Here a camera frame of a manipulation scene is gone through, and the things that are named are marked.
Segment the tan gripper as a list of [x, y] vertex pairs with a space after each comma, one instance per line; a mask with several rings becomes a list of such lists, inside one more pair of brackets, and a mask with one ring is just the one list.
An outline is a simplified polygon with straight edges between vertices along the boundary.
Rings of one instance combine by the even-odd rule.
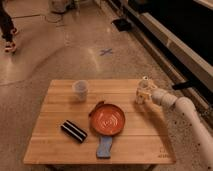
[[138, 88], [147, 91], [149, 94], [147, 99], [149, 99], [151, 97], [152, 91], [157, 89], [157, 85], [154, 83], [152, 79], [148, 78], [147, 76], [144, 76], [142, 80], [139, 82]]

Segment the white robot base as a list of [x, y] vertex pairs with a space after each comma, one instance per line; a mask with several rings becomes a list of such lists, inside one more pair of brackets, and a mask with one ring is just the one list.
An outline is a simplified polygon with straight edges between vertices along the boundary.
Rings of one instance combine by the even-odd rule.
[[76, 7], [75, 0], [48, 0], [49, 9], [53, 13], [65, 13]]

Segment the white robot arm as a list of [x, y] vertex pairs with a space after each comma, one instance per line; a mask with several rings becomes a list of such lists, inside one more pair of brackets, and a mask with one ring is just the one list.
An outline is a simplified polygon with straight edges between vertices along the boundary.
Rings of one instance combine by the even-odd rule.
[[213, 136], [201, 122], [192, 100], [186, 96], [177, 97], [167, 90], [159, 88], [149, 77], [143, 76], [136, 89], [136, 102], [144, 104], [147, 101], [185, 116], [191, 124], [207, 170], [213, 171]]

